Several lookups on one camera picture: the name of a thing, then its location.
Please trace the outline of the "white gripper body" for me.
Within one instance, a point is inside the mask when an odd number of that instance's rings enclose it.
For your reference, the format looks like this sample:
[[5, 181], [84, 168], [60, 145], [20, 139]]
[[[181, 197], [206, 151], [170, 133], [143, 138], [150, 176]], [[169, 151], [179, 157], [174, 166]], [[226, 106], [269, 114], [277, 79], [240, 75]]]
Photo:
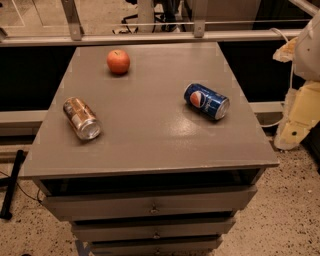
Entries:
[[274, 145], [280, 150], [297, 147], [320, 121], [320, 83], [306, 81], [298, 90], [289, 89], [285, 98]]

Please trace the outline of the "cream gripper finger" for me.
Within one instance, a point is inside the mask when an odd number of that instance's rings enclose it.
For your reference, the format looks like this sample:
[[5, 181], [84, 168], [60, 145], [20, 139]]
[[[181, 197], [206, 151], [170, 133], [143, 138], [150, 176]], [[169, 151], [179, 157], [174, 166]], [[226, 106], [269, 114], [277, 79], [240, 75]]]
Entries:
[[279, 62], [289, 62], [293, 60], [297, 37], [289, 40], [283, 46], [275, 51], [273, 59]]

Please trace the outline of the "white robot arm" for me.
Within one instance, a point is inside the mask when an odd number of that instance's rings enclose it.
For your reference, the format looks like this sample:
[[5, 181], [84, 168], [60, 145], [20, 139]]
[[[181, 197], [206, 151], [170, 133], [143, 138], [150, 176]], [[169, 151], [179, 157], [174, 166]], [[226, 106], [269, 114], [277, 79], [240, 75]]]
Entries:
[[279, 62], [292, 62], [292, 73], [305, 80], [285, 96], [283, 118], [274, 145], [280, 150], [297, 147], [320, 122], [320, 11], [296, 37], [273, 54]]

